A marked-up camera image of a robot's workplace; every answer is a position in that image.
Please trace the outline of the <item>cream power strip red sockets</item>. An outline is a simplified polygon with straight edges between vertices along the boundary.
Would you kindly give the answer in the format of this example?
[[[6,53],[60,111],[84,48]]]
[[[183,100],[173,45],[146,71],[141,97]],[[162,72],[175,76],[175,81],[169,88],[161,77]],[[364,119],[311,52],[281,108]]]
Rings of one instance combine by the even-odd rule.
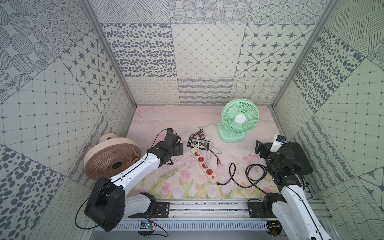
[[[199,153],[199,149],[197,147],[194,147],[191,149],[191,153],[196,159],[199,167],[204,172],[204,175],[210,181],[210,183],[213,185],[217,184],[219,180],[218,176],[216,175],[214,170],[209,166],[208,160],[201,153]]]

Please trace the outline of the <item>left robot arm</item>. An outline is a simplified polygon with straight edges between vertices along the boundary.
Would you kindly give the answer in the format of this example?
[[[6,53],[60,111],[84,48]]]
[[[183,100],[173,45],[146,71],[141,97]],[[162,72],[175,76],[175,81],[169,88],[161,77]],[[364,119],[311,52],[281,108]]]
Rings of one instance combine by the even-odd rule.
[[[153,195],[127,195],[150,173],[163,165],[172,165],[172,157],[183,155],[183,143],[177,132],[172,128],[164,132],[164,140],[154,141],[144,155],[134,140],[116,134],[103,135],[86,153],[85,173],[96,182],[80,208],[98,227],[109,232],[123,218],[149,219],[155,213],[157,199]]]

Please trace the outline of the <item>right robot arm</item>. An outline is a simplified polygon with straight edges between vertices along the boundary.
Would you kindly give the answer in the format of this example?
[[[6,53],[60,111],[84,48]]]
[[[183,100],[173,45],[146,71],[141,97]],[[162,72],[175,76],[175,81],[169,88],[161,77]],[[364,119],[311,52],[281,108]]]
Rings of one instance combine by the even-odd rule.
[[[301,177],[312,173],[313,168],[301,145],[278,135],[272,143],[256,141],[255,153],[265,159],[267,171],[279,190],[265,195],[264,213],[278,219],[290,240],[331,239],[303,189]]]

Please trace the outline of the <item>red banana plug leads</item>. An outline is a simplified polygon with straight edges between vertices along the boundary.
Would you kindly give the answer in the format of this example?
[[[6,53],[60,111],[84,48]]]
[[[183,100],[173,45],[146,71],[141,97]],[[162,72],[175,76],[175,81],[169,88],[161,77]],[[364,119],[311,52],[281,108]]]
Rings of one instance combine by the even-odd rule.
[[[215,152],[213,152],[212,150],[210,150],[210,152],[216,157],[216,160],[217,160],[217,165],[221,165],[221,160],[218,156],[218,154],[216,154]]]

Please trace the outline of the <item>beige desk fan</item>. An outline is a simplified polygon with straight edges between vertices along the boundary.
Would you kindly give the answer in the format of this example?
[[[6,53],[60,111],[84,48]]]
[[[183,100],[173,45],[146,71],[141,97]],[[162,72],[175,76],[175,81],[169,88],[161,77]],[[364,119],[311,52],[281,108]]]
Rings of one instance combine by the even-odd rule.
[[[93,180],[111,178],[135,164],[141,156],[142,152],[134,140],[113,133],[105,134],[86,153],[84,171]]]

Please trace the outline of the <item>green desk fan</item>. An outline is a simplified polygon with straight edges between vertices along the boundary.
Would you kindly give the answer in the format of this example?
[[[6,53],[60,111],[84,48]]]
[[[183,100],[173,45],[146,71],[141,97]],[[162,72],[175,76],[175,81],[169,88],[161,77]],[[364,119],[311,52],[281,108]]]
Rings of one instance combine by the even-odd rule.
[[[237,143],[246,138],[259,121],[259,109],[250,100],[237,99],[225,105],[217,124],[219,138],[225,143]]]

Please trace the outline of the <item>black tool case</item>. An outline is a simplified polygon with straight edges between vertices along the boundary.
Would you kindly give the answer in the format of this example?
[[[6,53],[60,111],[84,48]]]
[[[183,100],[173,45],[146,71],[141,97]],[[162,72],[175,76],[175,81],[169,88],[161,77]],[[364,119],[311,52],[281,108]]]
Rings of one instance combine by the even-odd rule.
[[[298,143],[288,143],[280,148],[282,155],[282,166],[291,169],[292,173],[298,175],[309,175],[313,172],[303,148]]]

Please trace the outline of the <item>dark red clamp tool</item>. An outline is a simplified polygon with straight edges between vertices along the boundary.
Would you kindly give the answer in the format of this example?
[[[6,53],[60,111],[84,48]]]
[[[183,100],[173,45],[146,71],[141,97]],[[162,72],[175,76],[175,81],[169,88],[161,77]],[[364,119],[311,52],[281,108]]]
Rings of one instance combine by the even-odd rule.
[[[190,135],[191,138],[197,138],[197,139],[201,139],[201,140],[204,140],[206,138],[205,134],[204,134],[204,129],[203,128],[200,128],[197,132],[195,133],[192,133]]]

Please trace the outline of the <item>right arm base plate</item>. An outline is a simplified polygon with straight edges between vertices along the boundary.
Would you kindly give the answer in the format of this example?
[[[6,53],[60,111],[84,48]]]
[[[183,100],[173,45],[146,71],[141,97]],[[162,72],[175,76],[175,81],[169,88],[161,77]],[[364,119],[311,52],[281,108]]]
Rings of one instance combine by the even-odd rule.
[[[264,202],[256,199],[247,201],[247,207],[249,216],[251,219],[264,219],[264,218],[276,218],[272,211],[268,208]]]

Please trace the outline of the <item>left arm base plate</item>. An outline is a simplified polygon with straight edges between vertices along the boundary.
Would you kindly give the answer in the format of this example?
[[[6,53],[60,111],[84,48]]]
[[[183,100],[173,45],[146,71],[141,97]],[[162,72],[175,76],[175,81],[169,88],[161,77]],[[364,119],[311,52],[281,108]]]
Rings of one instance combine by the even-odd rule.
[[[169,212],[170,202],[156,202],[155,204],[150,204],[147,212],[131,215],[129,219],[166,219],[169,217]]]

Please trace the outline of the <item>aluminium mounting rail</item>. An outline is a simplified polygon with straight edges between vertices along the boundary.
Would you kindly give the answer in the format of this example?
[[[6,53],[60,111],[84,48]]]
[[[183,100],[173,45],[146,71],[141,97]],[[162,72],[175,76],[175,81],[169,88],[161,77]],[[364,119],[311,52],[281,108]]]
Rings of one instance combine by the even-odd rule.
[[[165,200],[157,202],[170,202],[169,217],[160,220],[248,220],[251,219],[248,212],[247,201],[241,200]],[[124,208],[107,210],[105,213],[95,209],[90,210],[89,218],[97,223],[119,223],[121,220],[128,220],[130,214]],[[255,220],[276,221],[278,218],[256,218]]]

